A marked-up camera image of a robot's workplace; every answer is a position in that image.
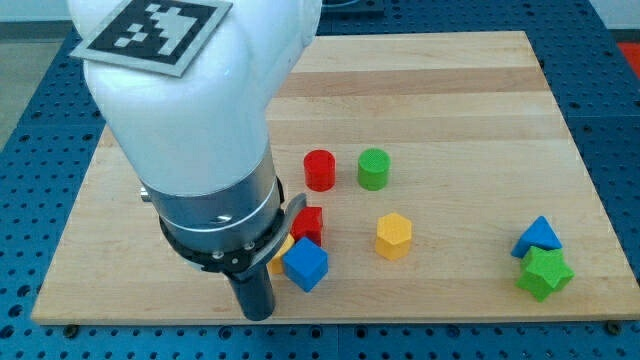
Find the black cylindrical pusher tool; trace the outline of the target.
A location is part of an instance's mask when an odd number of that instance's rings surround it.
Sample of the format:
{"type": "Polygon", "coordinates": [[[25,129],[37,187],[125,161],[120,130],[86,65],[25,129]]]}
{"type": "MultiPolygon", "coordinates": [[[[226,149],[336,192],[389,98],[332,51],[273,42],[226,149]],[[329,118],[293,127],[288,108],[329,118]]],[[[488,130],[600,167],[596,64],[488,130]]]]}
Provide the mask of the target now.
{"type": "Polygon", "coordinates": [[[269,273],[259,268],[245,279],[237,274],[228,276],[243,315],[251,321],[269,318],[275,309],[275,297],[269,273]]]}

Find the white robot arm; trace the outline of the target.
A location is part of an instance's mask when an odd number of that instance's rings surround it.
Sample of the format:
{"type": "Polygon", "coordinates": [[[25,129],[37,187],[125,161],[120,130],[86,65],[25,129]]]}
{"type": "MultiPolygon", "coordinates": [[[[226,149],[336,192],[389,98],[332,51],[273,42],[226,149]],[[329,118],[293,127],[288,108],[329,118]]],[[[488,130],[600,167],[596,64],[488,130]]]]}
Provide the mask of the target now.
{"type": "Polygon", "coordinates": [[[87,86],[171,247],[226,275],[244,316],[268,318],[268,262],[304,195],[287,199],[266,110],[312,43],[320,0],[68,4],[87,86]]]}

